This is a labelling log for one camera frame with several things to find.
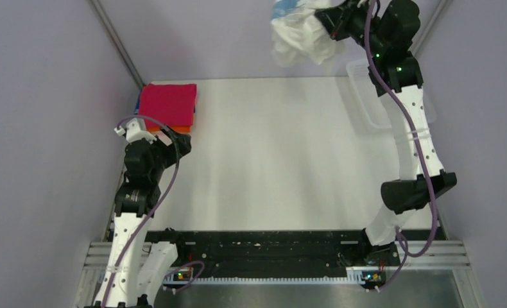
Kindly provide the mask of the white printed t-shirt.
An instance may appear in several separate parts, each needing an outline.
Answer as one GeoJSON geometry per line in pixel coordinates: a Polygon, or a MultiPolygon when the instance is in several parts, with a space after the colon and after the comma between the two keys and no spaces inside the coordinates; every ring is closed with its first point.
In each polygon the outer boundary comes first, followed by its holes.
{"type": "Polygon", "coordinates": [[[274,2],[270,21],[271,54],[277,65],[291,67],[305,60],[325,65],[344,52],[344,43],[332,40],[314,16],[317,9],[330,7],[330,1],[274,2]]]}

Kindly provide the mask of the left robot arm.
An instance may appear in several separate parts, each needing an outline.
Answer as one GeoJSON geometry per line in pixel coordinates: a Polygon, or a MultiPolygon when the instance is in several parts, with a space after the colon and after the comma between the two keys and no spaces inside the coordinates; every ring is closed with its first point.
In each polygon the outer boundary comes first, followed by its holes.
{"type": "Polygon", "coordinates": [[[124,181],[114,198],[114,236],[101,287],[92,307],[152,307],[166,271],[186,260],[187,248],[178,241],[156,244],[142,260],[144,241],[155,211],[168,195],[161,191],[165,169],[178,168],[191,152],[187,134],[168,132],[171,144],[157,136],[125,148],[124,181]]]}

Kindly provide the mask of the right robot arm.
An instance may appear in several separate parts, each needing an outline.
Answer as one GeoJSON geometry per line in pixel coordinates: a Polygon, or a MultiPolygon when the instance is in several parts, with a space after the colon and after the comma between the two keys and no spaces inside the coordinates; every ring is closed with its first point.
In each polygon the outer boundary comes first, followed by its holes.
{"type": "Polygon", "coordinates": [[[390,1],[376,15],[376,1],[344,1],[317,9],[315,18],[335,41],[352,39],[366,53],[369,77],[389,117],[399,160],[399,177],[381,184],[382,206],[361,232],[354,257],[375,264],[398,241],[401,228],[418,210],[431,212],[428,243],[434,241],[438,197],[452,189],[457,176],[438,158],[425,112],[424,79],[411,52],[420,29],[413,1],[390,1]]]}

